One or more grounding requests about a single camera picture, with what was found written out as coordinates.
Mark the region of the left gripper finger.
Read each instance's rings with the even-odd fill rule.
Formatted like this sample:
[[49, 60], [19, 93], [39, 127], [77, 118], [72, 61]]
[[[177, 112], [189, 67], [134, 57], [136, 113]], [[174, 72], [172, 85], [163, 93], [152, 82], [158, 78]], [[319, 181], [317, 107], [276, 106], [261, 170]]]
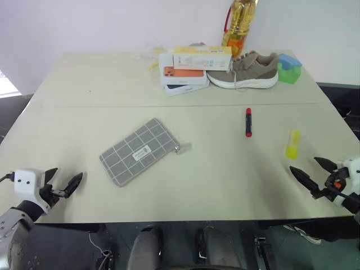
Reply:
[[44, 184], [47, 185], [50, 180], [54, 177], [54, 175], [56, 174], [58, 168], [52, 168], [49, 170], [46, 170], [44, 173]]
[[66, 188], [63, 190], [64, 198], [68, 199], [73, 192], [78, 188], [83, 179], [83, 173], [75, 175], [67, 184]]

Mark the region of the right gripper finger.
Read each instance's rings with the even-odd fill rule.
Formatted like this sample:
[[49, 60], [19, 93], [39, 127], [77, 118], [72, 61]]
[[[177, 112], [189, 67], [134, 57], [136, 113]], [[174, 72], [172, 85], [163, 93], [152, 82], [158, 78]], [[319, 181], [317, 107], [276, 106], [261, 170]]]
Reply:
[[323, 157], [314, 157], [314, 160], [327, 172], [333, 172], [337, 170], [337, 164], [329, 159]]
[[320, 192], [318, 184], [312, 181], [310, 176], [307, 175], [304, 171], [293, 166], [290, 166], [289, 168], [290, 172], [296, 178], [296, 180], [300, 184], [302, 184], [308, 191], [310, 191], [312, 195]]

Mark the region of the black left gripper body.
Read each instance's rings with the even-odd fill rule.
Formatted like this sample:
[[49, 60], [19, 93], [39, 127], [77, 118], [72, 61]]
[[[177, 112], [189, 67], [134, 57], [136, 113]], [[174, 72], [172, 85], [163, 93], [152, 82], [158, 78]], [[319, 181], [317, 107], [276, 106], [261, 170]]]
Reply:
[[40, 197], [49, 205], [52, 209], [59, 201], [61, 197], [67, 198], [67, 188], [63, 190], [54, 190], [51, 184], [45, 184], [40, 189]]

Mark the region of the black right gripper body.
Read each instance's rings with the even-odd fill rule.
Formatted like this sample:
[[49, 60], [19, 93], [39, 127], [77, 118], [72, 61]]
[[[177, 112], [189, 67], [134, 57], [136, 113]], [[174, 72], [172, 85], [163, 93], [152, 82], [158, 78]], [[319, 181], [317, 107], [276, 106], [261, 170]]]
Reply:
[[328, 179], [325, 182], [325, 188], [320, 190], [319, 193], [312, 195], [314, 199], [319, 199], [325, 197], [328, 200], [335, 200], [337, 196], [348, 198], [349, 195], [343, 194], [342, 190], [346, 187], [346, 179], [349, 177], [348, 168], [344, 167], [341, 169], [335, 170], [331, 173]]

